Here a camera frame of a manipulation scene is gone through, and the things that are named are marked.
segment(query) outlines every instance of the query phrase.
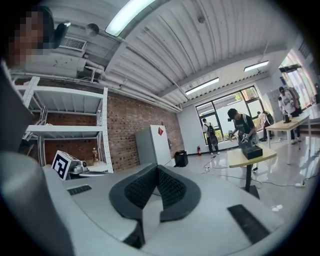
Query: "air conditioner unit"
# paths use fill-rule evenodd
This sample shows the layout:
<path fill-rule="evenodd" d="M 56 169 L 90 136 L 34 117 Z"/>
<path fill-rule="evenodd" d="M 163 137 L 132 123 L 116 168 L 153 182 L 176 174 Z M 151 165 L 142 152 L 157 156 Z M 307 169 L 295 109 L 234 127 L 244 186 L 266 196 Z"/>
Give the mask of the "air conditioner unit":
<path fill-rule="evenodd" d="M 61 54 L 83 57 L 86 48 L 87 41 L 70 36 L 65 36 L 60 46 L 54 51 Z"/>

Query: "person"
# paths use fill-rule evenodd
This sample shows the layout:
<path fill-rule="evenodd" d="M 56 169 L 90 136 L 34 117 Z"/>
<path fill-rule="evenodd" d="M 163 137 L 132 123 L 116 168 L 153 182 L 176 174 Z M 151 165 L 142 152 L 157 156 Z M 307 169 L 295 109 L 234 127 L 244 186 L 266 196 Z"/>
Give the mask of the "person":
<path fill-rule="evenodd" d="M 296 102 L 292 94 L 280 86 L 279 87 L 279 107 L 283 115 L 290 114 L 293 118 L 299 116 L 300 110 L 296 108 Z M 295 139 L 295 133 L 291 130 L 291 144 L 295 144 L 297 141 L 301 142 L 300 138 L 300 126 L 296 128 L 297 140 Z"/>
<path fill-rule="evenodd" d="M 210 139 L 210 128 L 213 129 L 213 131 L 215 129 L 214 129 L 214 126 L 212 125 L 212 123 L 208 122 L 207 119 L 204 118 L 204 119 L 202 119 L 202 121 L 203 121 L 202 131 L 204 134 L 206 134 L 206 141 L 208 142 L 209 151 L 210 151 L 211 155 L 213 155 L 214 151 L 212 149 L 212 143 L 211 143 L 211 139 Z M 216 153 L 218 155 L 220 155 L 218 145 L 214 146 L 214 148 L 215 148 Z"/>
<path fill-rule="evenodd" d="M 229 118 L 234 122 L 234 131 L 230 134 L 230 138 L 238 131 L 239 146 L 247 141 L 255 144 L 254 135 L 256 134 L 256 127 L 252 118 L 249 115 L 239 113 L 235 108 L 230 108 L 227 112 Z"/>
<path fill-rule="evenodd" d="M 257 112 L 258 114 L 258 119 L 260 121 L 260 125 L 263 127 L 263 139 L 261 140 L 262 142 L 267 141 L 267 130 L 266 127 L 270 126 L 270 123 L 268 121 L 266 113 L 261 113 L 260 111 Z"/>

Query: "red brick wall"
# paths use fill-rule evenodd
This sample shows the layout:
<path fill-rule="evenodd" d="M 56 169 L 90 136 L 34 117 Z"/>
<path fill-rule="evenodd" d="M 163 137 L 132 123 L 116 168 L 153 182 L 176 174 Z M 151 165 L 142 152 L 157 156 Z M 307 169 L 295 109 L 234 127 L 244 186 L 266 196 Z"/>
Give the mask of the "red brick wall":
<path fill-rule="evenodd" d="M 17 81 L 23 84 L 26 80 Z M 77 85 L 75 83 L 60 83 L 40 79 L 40 86 L 65 87 L 94 93 L 103 93 L 101 89 Z M 47 123 L 65 126 L 94 126 L 96 118 L 92 116 L 71 114 L 48 114 Z M 171 156 L 184 149 L 177 115 L 162 108 L 142 101 L 108 92 L 107 128 L 112 166 L 115 171 L 124 170 L 139 164 L 135 134 L 149 125 L 164 125 L 168 139 L 172 143 Z M 92 158 L 92 148 L 97 147 L 96 140 L 53 140 L 45 142 L 47 164 L 52 163 L 57 150 L 85 160 Z"/>

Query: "table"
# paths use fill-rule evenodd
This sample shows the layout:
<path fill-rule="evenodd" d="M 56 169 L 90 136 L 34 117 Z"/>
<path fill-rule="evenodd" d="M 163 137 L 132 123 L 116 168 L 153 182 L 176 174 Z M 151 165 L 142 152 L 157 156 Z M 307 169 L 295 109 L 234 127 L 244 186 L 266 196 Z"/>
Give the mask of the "table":
<path fill-rule="evenodd" d="M 230 168 L 246 166 L 245 191 L 247 192 L 250 192 L 252 165 L 274 158 L 277 155 L 276 151 L 262 145 L 261 143 L 258 143 L 257 146 L 262 148 L 262 156 L 252 159 L 247 159 L 242 153 L 241 148 L 237 148 L 227 152 L 227 161 Z"/>
<path fill-rule="evenodd" d="M 311 150 L 310 145 L 311 145 L 311 124 L 310 124 L 310 117 L 309 115 L 301 115 L 298 117 L 292 117 L 291 122 L 284 123 L 284 121 L 276 122 L 273 125 L 270 125 L 266 127 L 265 129 L 267 131 L 281 131 L 281 132 L 286 132 L 286 137 L 287 137 L 287 143 L 288 143 L 288 156 L 287 156 L 287 164 L 290 165 L 290 160 L 291 160 L 291 130 L 294 128 L 297 128 L 299 125 L 301 125 L 304 122 L 308 122 L 308 133 L 309 133 L 309 151 Z M 268 137 L 268 145 L 269 149 L 271 148 L 270 145 L 270 135 L 269 132 L 266 133 Z"/>

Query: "jeans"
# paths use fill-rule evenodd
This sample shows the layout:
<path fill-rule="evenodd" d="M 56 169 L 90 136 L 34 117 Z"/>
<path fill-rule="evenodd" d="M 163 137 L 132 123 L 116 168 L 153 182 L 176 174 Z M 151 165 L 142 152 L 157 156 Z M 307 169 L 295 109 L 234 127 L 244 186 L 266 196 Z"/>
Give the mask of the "jeans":
<path fill-rule="evenodd" d="M 299 116 L 299 110 L 296 109 L 295 111 L 293 111 L 291 114 L 290 114 L 293 118 L 296 118 Z M 298 126 L 296 128 L 296 135 L 298 137 L 300 137 L 300 126 Z M 291 130 L 291 140 L 294 140 L 295 139 L 295 133 L 294 133 L 294 130 Z"/>
<path fill-rule="evenodd" d="M 210 151 L 210 153 L 213 153 L 214 151 L 213 151 L 213 149 L 212 149 L 212 144 L 211 144 L 210 138 L 207 137 L 206 140 L 207 140 L 207 142 L 208 142 L 208 146 L 209 146 L 209 151 Z M 215 148 L 215 151 L 219 152 L 218 145 L 214 146 L 214 148 Z"/>
<path fill-rule="evenodd" d="M 267 139 L 267 130 L 266 127 L 270 126 L 268 121 L 266 121 L 263 125 L 263 138 L 266 140 Z"/>

